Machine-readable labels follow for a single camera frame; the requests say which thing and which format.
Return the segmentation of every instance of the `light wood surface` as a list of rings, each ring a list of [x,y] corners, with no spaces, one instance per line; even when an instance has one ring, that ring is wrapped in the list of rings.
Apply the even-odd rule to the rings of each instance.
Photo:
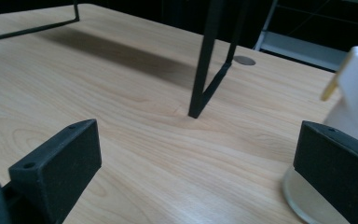
[[[237,48],[256,65],[234,62],[192,119],[200,35],[79,10],[80,22],[0,40],[2,185],[53,134],[97,119],[103,167],[65,223],[301,222],[281,181],[301,121],[323,122],[338,98],[319,100],[331,73]],[[0,33],[72,17],[71,7],[0,15]],[[227,47],[216,43],[211,74]]]

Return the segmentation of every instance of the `wood grain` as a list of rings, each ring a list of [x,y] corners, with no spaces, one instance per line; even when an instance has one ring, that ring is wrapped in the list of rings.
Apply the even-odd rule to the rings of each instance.
[[[97,119],[103,168],[65,223],[298,223],[281,192],[303,119],[338,98],[332,74],[238,48],[199,119],[188,117],[202,37],[93,5],[81,22],[0,40],[0,183],[65,126]],[[0,33],[71,7],[0,15]],[[211,74],[227,53],[217,41]]]

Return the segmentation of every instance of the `desk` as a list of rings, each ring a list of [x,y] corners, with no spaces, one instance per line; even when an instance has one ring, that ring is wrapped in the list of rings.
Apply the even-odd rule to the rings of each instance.
[[[103,167],[65,223],[298,223],[281,191],[303,119],[339,97],[331,73],[238,47],[198,119],[187,116],[202,37],[93,5],[80,22],[0,40],[0,183],[65,126],[99,124]],[[73,16],[0,16],[0,32]],[[227,54],[217,41],[211,74]]]

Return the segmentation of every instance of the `dark background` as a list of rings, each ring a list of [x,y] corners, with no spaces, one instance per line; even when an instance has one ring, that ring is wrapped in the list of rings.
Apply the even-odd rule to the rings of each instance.
[[[79,0],[202,34],[210,0]],[[219,39],[229,41],[241,0],[226,0]],[[0,13],[70,5],[68,0],[0,0]],[[272,0],[248,8],[240,45],[252,48]],[[358,46],[358,4],[342,0],[280,0],[270,31],[348,51]]]

